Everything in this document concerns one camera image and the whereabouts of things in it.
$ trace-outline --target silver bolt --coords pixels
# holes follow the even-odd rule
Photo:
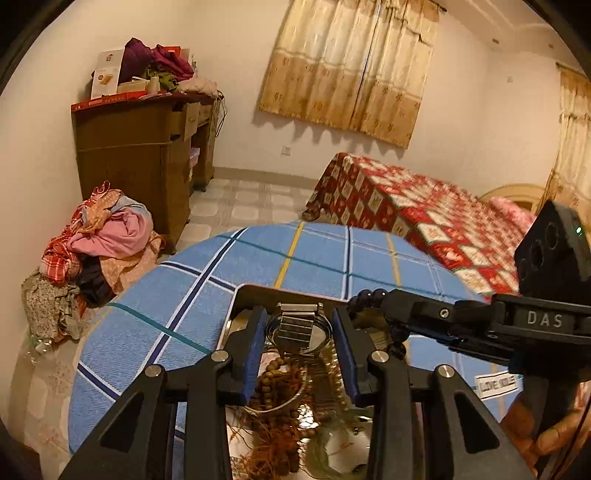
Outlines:
[[[456,373],[456,371],[450,365],[439,365],[439,367],[437,367],[437,372],[439,375],[445,378],[451,378]]]
[[[384,362],[388,361],[390,356],[382,350],[376,350],[375,352],[371,353],[371,358],[374,362],[379,362],[383,364]]]
[[[212,353],[212,360],[214,362],[225,362],[230,355],[225,350],[216,350]]]
[[[157,377],[162,373],[162,367],[160,365],[149,365],[144,370],[144,373],[148,377]]]

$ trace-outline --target white wall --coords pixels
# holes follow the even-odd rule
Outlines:
[[[289,0],[202,2],[191,47],[199,73],[217,81],[229,109],[216,143],[219,167],[317,179],[335,153],[401,164],[459,184],[471,158],[489,50],[451,15],[443,15],[409,149],[257,110],[269,58]],[[282,157],[281,147],[291,147]]]
[[[560,73],[553,59],[532,53],[490,55],[481,131],[470,189],[507,183],[545,185],[558,153]]]
[[[132,36],[149,46],[186,44],[192,0],[76,0],[33,44],[0,96],[2,225],[0,274],[2,346],[0,415],[27,322],[20,285],[38,265],[80,202],[70,105],[102,50]]]

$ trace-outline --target wooden headboard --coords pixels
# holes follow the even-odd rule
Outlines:
[[[480,199],[483,202],[488,202],[491,197],[505,197],[515,202],[521,208],[535,213],[543,194],[544,188],[538,185],[531,183],[512,183],[491,190],[480,197]]]

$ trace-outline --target human hand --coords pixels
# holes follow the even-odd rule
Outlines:
[[[583,418],[590,394],[591,382],[580,384],[571,412],[552,428],[542,432],[535,440],[532,435],[535,420],[530,410],[524,405],[522,394],[518,395],[515,401],[511,404],[507,415],[501,421],[501,427],[517,447],[517,450],[534,475],[538,474],[535,469],[535,464],[541,456],[559,452],[562,448],[568,447],[571,444],[581,419]],[[560,475],[566,471],[590,436],[591,415],[588,414],[579,434],[577,435],[574,446],[569,453],[569,457],[566,459],[561,471],[555,476],[555,478],[559,478]]]

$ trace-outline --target ceiling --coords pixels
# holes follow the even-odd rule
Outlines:
[[[437,2],[494,50],[529,51],[581,69],[555,30],[522,0]]]

